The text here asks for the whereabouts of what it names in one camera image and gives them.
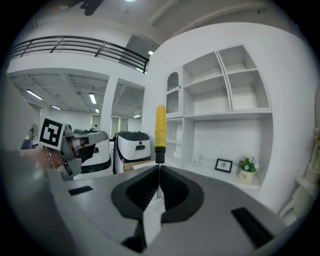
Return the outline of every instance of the fan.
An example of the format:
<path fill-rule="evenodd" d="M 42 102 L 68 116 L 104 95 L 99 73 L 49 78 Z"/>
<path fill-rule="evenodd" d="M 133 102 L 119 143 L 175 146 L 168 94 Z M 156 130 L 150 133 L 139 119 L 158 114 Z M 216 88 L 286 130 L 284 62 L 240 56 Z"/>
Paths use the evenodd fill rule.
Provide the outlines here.
<path fill-rule="evenodd" d="M 36 140 L 38 138 L 38 126 L 33 123 L 31 128 L 28 131 L 28 135 L 31 139 L 31 145 L 33 145 L 33 140 Z"/>

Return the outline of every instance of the potted plant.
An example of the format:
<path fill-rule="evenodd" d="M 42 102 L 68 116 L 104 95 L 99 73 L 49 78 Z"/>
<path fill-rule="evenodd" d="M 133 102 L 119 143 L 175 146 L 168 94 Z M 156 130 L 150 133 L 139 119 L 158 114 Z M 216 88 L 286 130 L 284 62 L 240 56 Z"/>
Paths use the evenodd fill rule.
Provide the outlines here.
<path fill-rule="evenodd" d="M 240 173 L 239 178 L 247 182 L 251 182 L 254 175 L 259 169 L 259 164 L 254 157 L 245 158 L 239 162 Z"/>

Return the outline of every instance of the picture frame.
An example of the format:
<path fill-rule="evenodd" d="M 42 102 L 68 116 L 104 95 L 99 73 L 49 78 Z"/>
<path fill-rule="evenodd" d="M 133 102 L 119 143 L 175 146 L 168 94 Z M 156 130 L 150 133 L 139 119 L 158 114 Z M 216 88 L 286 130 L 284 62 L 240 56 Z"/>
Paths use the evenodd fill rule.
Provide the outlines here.
<path fill-rule="evenodd" d="M 225 173 L 231 173 L 232 163 L 233 161 L 218 158 L 214 169 Z"/>

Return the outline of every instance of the ceiling light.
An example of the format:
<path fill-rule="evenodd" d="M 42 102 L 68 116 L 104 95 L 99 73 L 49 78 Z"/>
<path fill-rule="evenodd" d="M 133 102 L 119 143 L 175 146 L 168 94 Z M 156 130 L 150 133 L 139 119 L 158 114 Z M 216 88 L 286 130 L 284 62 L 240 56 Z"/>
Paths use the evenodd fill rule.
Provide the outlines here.
<path fill-rule="evenodd" d="M 136 68 L 136 70 L 138 70 L 138 71 L 140 71 L 142 73 L 144 72 L 141 68 L 138 68 L 138 67 Z"/>
<path fill-rule="evenodd" d="M 57 107 L 57 106 L 55 106 L 55 105 L 52 105 L 51 107 L 53 107 L 53 108 L 56 109 L 56 110 L 61 110 L 60 107 Z"/>
<path fill-rule="evenodd" d="M 95 95 L 93 93 L 89 93 L 89 96 L 90 96 L 92 103 L 97 104 Z"/>
<path fill-rule="evenodd" d="M 28 94 L 31 94 L 32 96 L 36 97 L 39 100 L 43 100 L 40 96 L 36 95 L 32 90 L 26 90 Z"/>

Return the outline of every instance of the black railing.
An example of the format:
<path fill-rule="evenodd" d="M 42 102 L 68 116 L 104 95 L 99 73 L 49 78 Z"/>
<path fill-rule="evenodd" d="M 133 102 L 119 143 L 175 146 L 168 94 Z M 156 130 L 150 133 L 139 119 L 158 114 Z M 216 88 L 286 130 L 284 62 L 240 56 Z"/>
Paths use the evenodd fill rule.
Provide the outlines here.
<path fill-rule="evenodd" d="M 81 52 L 94 57 L 117 60 L 119 63 L 146 73 L 148 59 L 120 45 L 83 36 L 55 35 L 31 39 L 16 44 L 10 58 L 19 58 L 32 53 Z"/>

